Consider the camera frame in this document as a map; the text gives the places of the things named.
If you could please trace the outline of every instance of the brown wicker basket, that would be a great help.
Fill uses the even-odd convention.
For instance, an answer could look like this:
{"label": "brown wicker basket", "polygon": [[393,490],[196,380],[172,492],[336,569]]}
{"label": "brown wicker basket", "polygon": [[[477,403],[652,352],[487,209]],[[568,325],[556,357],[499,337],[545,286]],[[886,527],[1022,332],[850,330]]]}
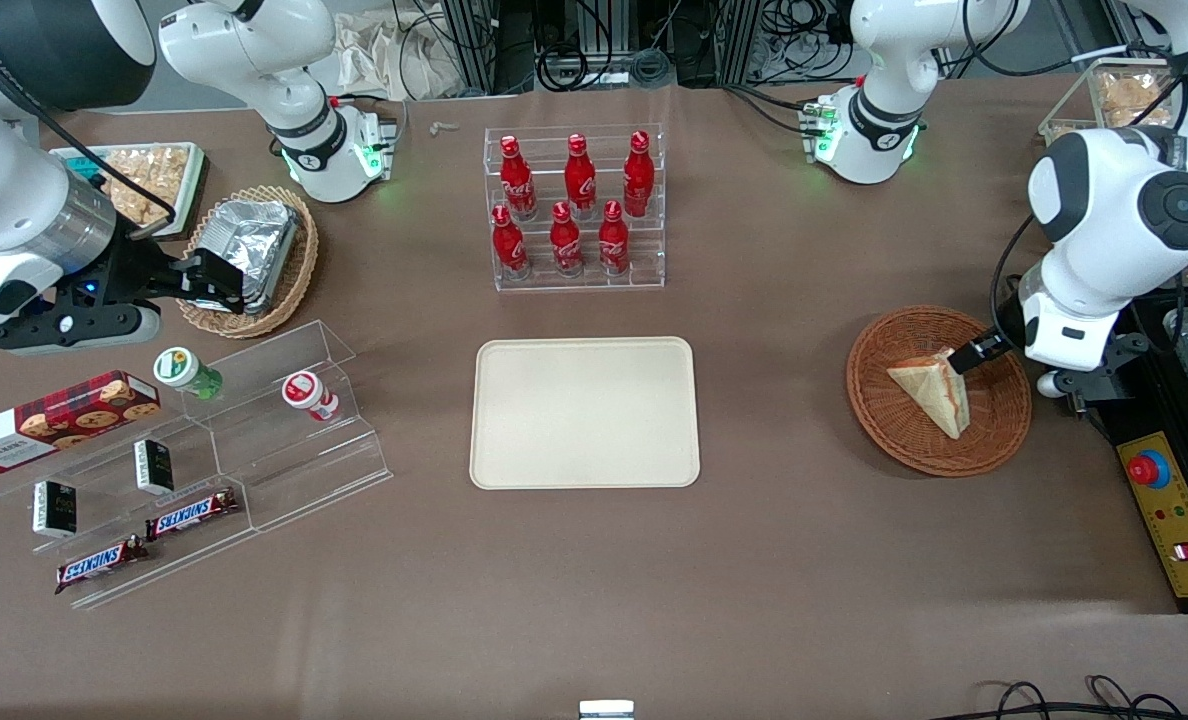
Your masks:
{"label": "brown wicker basket", "polygon": [[960,347],[984,331],[969,315],[946,307],[904,307],[865,328],[847,356],[847,397],[865,432],[896,460],[931,475],[988,473],[1019,450],[1034,409],[1029,381],[1013,355],[963,375],[972,424],[950,438],[897,386],[887,368],[910,356]]}
{"label": "brown wicker basket", "polygon": [[[241,315],[232,312],[219,312],[216,310],[204,310],[183,299],[177,299],[181,312],[187,316],[192,327],[202,331],[216,333],[219,336],[230,340],[247,340],[247,337],[259,337],[265,333],[287,322],[296,307],[301,304],[305,291],[310,288],[310,277],[314,274],[314,264],[320,259],[320,229],[315,227],[314,217],[310,217],[310,209],[305,201],[301,200],[282,187],[252,187],[247,190],[239,190],[222,202],[228,200],[252,200],[255,202],[278,201],[286,202],[296,208],[301,215],[301,227],[296,229],[292,247],[287,251],[287,259],[283,263],[283,274],[274,288],[274,304],[260,315]],[[211,219],[220,202],[207,211],[206,216],[196,225],[187,246],[187,255],[198,245],[202,236],[202,228],[207,220]]]}

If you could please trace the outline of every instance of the small bottle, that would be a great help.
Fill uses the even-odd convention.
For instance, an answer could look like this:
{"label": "small bottle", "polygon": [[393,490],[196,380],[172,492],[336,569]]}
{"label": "small bottle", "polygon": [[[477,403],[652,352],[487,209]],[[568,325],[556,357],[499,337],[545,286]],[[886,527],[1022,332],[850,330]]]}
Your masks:
{"label": "small bottle", "polygon": [[625,214],[644,217],[652,201],[657,168],[647,154],[649,137],[642,130],[630,137],[630,158],[625,160]]}
{"label": "small bottle", "polygon": [[604,206],[604,227],[598,229],[598,259],[613,278],[630,270],[630,228],[621,220],[621,204],[615,200]]}
{"label": "small bottle", "polygon": [[320,375],[309,370],[292,373],[283,381],[283,400],[297,410],[305,410],[316,421],[329,421],[341,408],[341,398],[336,397]]}
{"label": "small bottle", "polygon": [[522,246],[522,229],[513,225],[510,217],[510,209],[506,206],[495,206],[492,209],[492,247],[497,251],[497,258],[501,259],[501,270],[506,279],[520,282],[531,274],[531,261],[527,260],[527,251]]}
{"label": "small bottle", "polygon": [[501,138],[501,184],[506,190],[506,201],[518,222],[526,223],[536,217],[536,185],[531,182],[531,168],[518,151],[518,138]]}
{"label": "small bottle", "polygon": [[579,278],[584,272],[581,255],[581,229],[571,221],[571,209],[567,202],[554,202],[554,225],[549,227],[549,242],[554,246],[554,264],[558,274]]}
{"label": "small bottle", "polygon": [[594,163],[590,163],[584,151],[584,135],[575,133],[567,138],[567,168],[563,168],[563,181],[567,183],[567,201],[571,204],[571,216],[576,220],[592,220],[598,213]]}
{"label": "small bottle", "polygon": [[170,389],[196,394],[198,400],[210,400],[222,386],[222,377],[203,365],[198,356],[184,347],[169,347],[154,360],[154,379]]}

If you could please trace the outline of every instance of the sandwich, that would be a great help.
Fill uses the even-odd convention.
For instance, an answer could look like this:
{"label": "sandwich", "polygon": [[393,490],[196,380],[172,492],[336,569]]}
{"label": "sandwich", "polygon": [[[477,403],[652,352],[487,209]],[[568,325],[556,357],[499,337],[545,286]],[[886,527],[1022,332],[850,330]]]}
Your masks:
{"label": "sandwich", "polygon": [[936,355],[902,360],[887,368],[887,374],[917,402],[937,428],[947,436],[959,438],[972,423],[972,416],[963,375],[950,367],[953,352],[946,347]]}

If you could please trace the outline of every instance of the coca-cola bottle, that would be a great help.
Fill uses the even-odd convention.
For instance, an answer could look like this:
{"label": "coca-cola bottle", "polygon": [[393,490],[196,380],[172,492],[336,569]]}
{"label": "coca-cola bottle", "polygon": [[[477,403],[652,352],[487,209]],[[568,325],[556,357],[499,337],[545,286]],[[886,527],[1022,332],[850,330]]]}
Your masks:
{"label": "coca-cola bottle", "polygon": [[501,259],[501,270],[506,279],[520,282],[531,274],[531,261],[527,260],[527,251],[522,246],[522,229],[513,225],[510,217],[510,209],[506,206],[495,206],[492,209],[492,247],[497,251],[497,258]]}
{"label": "coca-cola bottle", "polygon": [[506,201],[518,222],[526,223],[536,217],[536,187],[531,183],[531,168],[518,152],[518,138],[501,138],[501,184],[506,190]]}
{"label": "coca-cola bottle", "polygon": [[567,168],[563,168],[563,181],[567,183],[567,201],[571,204],[571,216],[576,220],[594,219],[598,213],[598,192],[594,191],[594,163],[584,153],[584,135],[575,133],[567,138]]}
{"label": "coca-cola bottle", "polygon": [[647,154],[647,133],[634,131],[630,137],[630,157],[625,160],[625,213],[644,217],[647,202],[652,201],[652,184],[657,168]]}
{"label": "coca-cola bottle", "polygon": [[630,228],[621,220],[621,204],[615,200],[604,206],[604,225],[598,229],[598,259],[612,277],[630,270]]}
{"label": "coca-cola bottle", "polygon": [[554,202],[552,216],[549,242],[554,246],[554,264],[558,265],[558,274],[579,278],[584,272],[581,229],[571,221],[571,208],[568,208],[567,202]]}

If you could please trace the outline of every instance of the brown table surface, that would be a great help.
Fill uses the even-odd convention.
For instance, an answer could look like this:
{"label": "brown table surface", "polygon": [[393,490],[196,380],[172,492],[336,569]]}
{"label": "brown table surface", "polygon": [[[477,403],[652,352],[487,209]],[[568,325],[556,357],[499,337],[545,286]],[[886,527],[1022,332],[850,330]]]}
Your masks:
{"label": "brown table surface", "polygon": [[[1026,211],[1034,135],[1069,77],[947,82],[881,187],[804,164],[721,91],[428,102],[392,182],[314,206],[326,236],[287,327],[322,318],[394,478],[100,610],[38,577],[0,503],[0,716],[917,719],[992,706],[997,680],[1088,701],[1083,676],[1188,710],[1176,615],[1111,449],[1051,402],[1015,460],[931,479],[878,450],[842,383],[895,307],[984,316]],[[786,96],[814,91],[792,88]],[[789,113],[778,113],[789,116]],[[501,296],[484,128],[666,119],[662,291]],[[430,137],[430,122],[461,124]],[[89,143],[192,140],[202,204],[287,184],[251,110],[78,115]],[[1015,269],[1045,241],[1030,233]],[[158,341],[0,354],[0,410],[163,347],[241,343],[165,307]],[[677,334],[695,349],[702,475],[685,490],[484,492],[467,475],[475,352],[493,337]]]}

